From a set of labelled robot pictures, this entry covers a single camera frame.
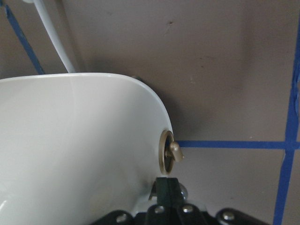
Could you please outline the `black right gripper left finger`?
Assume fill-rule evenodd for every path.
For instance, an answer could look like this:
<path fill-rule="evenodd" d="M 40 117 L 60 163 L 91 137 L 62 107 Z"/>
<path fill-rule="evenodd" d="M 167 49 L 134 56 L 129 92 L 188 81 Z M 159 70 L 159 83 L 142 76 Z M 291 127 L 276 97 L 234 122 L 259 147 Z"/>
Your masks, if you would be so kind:
<path fill-rule="evenodd" d="M 150 206 L 146 212 L 138 212 L 135 216 L 124 210 L 112 211 L 93 225 L 167 225 L 169 224 L 169 196 L 165 178 L 157 178 L 154 184 L 157 203 Z"/>

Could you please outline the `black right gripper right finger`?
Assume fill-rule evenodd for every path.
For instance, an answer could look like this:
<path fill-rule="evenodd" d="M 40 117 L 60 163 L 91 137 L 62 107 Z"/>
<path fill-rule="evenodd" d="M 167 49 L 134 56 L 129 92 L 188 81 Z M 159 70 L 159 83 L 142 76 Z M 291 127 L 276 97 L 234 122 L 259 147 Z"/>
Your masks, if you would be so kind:
<path fill-rule="evenodd" d="M 171 206 L 176 209 L 176 214 L 181 225 L 265 225 L 261 221 L 241 211 L 224 208 L 215 216 L 199 209 L 192 203 L 184 201 L 181 188 L 176 178 L 168 178 L 168 191 Z"/>

